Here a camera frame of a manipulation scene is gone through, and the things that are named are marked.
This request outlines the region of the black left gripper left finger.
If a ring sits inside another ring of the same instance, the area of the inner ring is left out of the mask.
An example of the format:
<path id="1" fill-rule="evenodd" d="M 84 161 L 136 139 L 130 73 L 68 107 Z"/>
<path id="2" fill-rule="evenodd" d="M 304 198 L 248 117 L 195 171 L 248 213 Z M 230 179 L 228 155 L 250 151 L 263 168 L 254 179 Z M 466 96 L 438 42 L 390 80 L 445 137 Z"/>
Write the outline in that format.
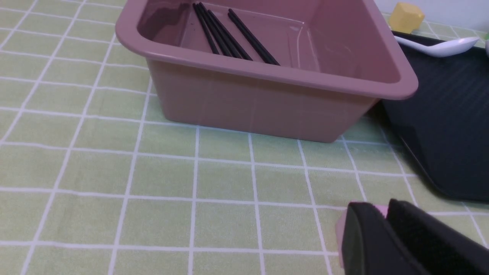
<path id="1" fill-rule="evenodd" d="M 341 246 L 346 275 L 419 275 L 421 266 L 382 213 L 368 202 L 350 202 Z"/>

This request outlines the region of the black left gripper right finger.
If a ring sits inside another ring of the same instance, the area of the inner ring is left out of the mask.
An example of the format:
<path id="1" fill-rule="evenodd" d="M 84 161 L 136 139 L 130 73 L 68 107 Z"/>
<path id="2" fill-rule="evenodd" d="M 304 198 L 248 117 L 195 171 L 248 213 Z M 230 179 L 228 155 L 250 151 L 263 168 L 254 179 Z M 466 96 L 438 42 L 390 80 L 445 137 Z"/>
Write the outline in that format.
<path id="1" fill-rule="evenodd" d="M 387 221 L 432 275 L 487 275 L 488 249 L 407 201 L 391 199 Z"/>

